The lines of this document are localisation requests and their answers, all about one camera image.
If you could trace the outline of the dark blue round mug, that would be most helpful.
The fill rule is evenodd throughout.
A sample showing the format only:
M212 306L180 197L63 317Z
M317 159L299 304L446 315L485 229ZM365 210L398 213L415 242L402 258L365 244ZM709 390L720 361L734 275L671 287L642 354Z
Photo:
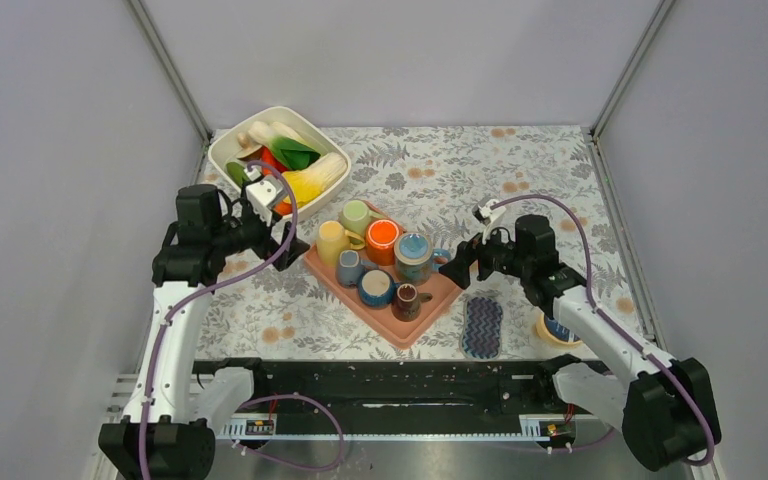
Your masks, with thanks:
M392 301L397 282L386 271L376 269L367 272L357 285L361 303L372 309L380 309Z

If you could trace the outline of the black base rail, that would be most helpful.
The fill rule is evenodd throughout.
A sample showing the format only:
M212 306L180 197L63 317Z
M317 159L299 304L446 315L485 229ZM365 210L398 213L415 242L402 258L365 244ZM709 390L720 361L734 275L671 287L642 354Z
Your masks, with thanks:
M228 438L542 440L549 424L589 418L543 380L538 361L201 360L205 386L222 368L253 374L255 398L222 431ZM270 397L280 395L280 400Z

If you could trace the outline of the white square bowl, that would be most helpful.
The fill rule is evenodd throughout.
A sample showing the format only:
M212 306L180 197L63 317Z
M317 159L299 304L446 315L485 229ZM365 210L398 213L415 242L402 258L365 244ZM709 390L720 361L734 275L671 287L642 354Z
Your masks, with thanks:
M241 191L243 179L254 177L243 171L252 161L276 168L290 183L301 220L326 206L351 170L349 156L341 147L284 106L267 108L219 135L207 156L236 192Z

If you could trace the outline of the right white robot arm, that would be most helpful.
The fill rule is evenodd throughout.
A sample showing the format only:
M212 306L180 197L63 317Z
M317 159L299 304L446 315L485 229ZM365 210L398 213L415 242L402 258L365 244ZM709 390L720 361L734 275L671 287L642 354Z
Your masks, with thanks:
M583 408L620 432L650 471L712 460L722 433L706 368L694 358L676 359L612 320L588 281L561 261L546 217L519 217L509 240L493 229L461 242L440 272L466 288L472 267L479 280L494 273L517 279L533 306L582 340L609 370L599 374L570 355L546 362L545 377L533 386L539 407Z

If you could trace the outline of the blue striped mug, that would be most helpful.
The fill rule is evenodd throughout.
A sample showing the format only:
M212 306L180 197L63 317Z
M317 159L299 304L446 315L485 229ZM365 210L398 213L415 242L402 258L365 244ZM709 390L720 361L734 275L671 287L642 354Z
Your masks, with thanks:
M406 232L396 240L393 252L397 277L407 283L422 285L438 273L443 263L452 259L445 249L434 248L430 238L422 233Z

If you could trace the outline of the salmon pink tray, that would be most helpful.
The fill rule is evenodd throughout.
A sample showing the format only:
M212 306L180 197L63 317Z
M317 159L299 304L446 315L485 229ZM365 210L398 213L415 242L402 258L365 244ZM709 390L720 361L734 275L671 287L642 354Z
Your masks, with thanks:
M335 297L397 348L407 349L460 294L440 274L452 254L363 200L322 223L304 263Z

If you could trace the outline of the light green mug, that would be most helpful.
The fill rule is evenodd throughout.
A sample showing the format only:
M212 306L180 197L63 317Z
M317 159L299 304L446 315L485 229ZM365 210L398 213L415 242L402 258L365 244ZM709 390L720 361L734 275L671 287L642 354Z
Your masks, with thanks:
M341 225L361 237L366 235L368 227L374 221L384 218L384 215L372 210L365 201L358 199L348 201L338 214Z

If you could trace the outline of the blue zigzag sponge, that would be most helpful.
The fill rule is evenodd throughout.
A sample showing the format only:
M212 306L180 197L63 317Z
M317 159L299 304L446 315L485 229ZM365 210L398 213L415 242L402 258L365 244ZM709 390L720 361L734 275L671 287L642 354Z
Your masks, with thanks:
M467 357L492 360L501 348L503 308L491 297L468 297L464 304L461 349Z

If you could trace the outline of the green toy pea pod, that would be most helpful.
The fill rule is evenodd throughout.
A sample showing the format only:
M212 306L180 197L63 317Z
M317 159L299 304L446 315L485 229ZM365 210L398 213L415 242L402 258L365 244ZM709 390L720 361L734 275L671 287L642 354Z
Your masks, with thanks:
M251 182L248 170L242 163L228 162L225 166L225 171L232 184L240 189L244 189Z

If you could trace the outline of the tape roll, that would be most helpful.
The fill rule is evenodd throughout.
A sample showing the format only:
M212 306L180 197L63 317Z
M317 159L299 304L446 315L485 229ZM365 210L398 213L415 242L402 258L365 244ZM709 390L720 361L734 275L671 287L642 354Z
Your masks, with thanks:
M534 331L541 340L555 348L575 348L582 344L582 340L569 328L543 312L534 324Z

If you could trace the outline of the yellow mug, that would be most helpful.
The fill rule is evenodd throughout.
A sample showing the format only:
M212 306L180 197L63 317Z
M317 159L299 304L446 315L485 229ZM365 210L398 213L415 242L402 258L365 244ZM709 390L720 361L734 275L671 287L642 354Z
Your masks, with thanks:
M320 261L333 268L337 266L343 251L362 250L366 246L363 237L346 229L335 220L329 220L320 225L315 244Z

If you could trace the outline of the orange mug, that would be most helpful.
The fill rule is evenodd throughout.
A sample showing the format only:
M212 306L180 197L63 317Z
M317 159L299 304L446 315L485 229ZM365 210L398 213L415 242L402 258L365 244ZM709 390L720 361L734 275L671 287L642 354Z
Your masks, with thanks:
M376 265L394 267L398 239L403 234L412 232L412 229L405 228L392 219L374 220L365 234L367 258Z

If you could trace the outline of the grey blue small mug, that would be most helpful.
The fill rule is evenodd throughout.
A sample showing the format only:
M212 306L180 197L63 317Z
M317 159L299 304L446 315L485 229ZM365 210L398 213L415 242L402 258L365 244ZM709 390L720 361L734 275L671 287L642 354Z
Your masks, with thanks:
M344 250L338 258L336 279L342 287L355 287L367 272L377 268L376 264L364 260L356 250Z

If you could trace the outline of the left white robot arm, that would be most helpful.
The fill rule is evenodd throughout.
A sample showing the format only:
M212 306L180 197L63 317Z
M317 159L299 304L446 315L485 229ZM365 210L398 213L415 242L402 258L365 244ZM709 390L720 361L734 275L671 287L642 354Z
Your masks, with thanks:
M216 450L216 435L241 405L256 411L269 401L267 380L243 367L222 367L197 395L191 393L197 336L229 256L252 251L261 264L287 269L309 246L296 236L290 214L282 239L273 228L274 206L291 197L277 181L247 184L228 200L211 184L180 189L176 219L152 262L152 322L138 378L120 420L105 423L98 446L125 479L204 479Z

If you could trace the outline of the toy mushroom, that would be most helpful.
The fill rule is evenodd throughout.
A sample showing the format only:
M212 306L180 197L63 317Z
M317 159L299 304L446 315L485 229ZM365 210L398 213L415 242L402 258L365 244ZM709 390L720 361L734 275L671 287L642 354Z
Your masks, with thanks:
M255 159L259 160L262 156L262 150L264 145L262 144L263 136L260 134L252 135L250 132L239 132L236 135L238 145L240 147L239 152L236 154L238 160Z

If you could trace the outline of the yellow toy cabbage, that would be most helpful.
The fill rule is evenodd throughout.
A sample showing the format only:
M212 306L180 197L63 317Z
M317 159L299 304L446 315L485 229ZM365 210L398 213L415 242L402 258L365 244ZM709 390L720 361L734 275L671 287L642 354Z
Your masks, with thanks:
M298 207L317 199L348 170L348 160L339 153L331 152L303 170L282 174L289 184Z

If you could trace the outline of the green toy bok choy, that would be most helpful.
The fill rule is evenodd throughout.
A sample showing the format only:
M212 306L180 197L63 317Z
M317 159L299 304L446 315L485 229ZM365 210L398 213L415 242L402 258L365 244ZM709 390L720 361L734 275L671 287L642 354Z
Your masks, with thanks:
M267 147L289 170L303 170L321 156L295 129L282 122L255 121L248 132L252 135L262 135L264 147Z

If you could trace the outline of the dark brown small mug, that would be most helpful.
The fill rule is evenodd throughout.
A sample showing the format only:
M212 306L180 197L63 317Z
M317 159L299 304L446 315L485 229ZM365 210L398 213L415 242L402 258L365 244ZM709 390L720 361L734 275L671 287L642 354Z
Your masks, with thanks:
M431 293L420 292L414 284L402 283L394 291L391 311L397 320L412 322L418 318L422 305L432 299Z

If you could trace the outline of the orange toy carrot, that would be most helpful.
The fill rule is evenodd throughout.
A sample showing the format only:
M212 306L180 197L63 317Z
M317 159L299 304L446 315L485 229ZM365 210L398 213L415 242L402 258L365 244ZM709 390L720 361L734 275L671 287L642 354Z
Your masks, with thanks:
M291 203L288 202L279 202L277 203L272 210L281 216L291 215L293 212L293 207Z

